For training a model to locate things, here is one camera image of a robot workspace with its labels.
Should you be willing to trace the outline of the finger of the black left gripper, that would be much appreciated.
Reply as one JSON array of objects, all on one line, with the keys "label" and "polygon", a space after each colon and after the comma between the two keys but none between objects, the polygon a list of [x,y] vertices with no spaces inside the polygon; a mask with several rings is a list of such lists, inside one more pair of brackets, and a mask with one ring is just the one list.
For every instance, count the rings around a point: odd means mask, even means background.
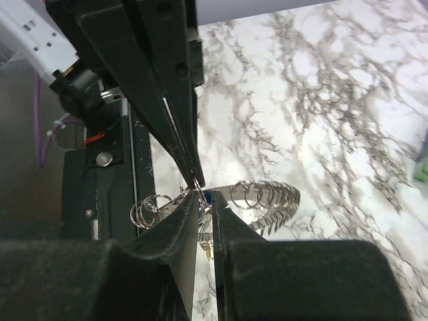
[{"label": "finger of the black left gripper", "polygon": [[137,1],[77,1],[76,19],[138,117],[161,144],[169,130]]},{"label": "finger of the black left gripper", "polygon": [[186,184],[205,184],[197,148],[196,87],[203,55],[194,1],[137,1],[168,132],[161,144]]}]

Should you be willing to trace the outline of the blue tag key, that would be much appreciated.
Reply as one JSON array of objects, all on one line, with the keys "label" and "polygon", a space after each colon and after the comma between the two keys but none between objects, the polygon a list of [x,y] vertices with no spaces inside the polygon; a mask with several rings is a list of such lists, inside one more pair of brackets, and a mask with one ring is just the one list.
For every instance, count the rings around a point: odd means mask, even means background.
[{"label": "blue tag key", "polygon": [[199,233],[204,233],[212,220],[212,194],[209,191],[204,191],[203,195],[203,200],[199,204]]}]

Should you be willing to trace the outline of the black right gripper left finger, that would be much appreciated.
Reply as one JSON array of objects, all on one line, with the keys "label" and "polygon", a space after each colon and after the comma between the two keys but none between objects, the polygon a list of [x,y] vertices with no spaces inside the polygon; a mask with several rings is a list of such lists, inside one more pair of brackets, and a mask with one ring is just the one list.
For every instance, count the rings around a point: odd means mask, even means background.
[{"label": "black right gripper left finger", "polygon": [[198,195],[191,191],[155,227],[111,249],[107,320],[191,319],[198,216]]}]

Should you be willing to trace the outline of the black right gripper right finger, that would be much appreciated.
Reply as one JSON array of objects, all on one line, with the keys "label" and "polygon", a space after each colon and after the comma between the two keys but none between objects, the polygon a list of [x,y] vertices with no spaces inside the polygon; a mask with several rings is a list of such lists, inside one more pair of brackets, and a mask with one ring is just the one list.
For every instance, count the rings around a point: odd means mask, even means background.
[{"label": "black right gripper right finger", "polygon": [[212,194],[220,320],[409,320],[380,249],[359,240],[268,241]]}]

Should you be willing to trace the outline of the metal disc with keyrings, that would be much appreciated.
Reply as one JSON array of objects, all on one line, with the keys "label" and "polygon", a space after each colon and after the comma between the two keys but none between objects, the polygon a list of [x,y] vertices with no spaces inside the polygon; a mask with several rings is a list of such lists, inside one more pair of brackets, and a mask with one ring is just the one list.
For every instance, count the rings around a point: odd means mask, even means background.
[{"label": "metal disc with keyrings", "polygon": [[[238,181],[204,191],[211,192],[212,203],[213,192],[217,191],[225,198],[226,209],[252,212],[254,218],[247,226],[260,235],[269,235],[284,226],[296,214],[301,198],[297,188],[278,181]],[[147,231],[168,217],[188,193],[188,189],[182,188],[175,198],[166,194],[149,195],[131,207],[130,220],[137,228]],[[198,238],[207,259],[212,260],[212,220],[204,233],[198,230]]]}]

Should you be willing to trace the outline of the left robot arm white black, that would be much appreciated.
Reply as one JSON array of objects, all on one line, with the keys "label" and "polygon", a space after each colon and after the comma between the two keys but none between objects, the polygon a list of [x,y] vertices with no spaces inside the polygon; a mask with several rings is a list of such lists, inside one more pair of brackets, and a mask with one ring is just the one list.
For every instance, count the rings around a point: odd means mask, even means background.
[{"label": "left robot arm white black", "polygon": [[127,99],[186,184],[203,186],[195,2],[45,1],[44,7],[51,23],[26,1],[2,1],[1,37],[27,58],[62,108],[111,147],[119,137],[116,104]]}]

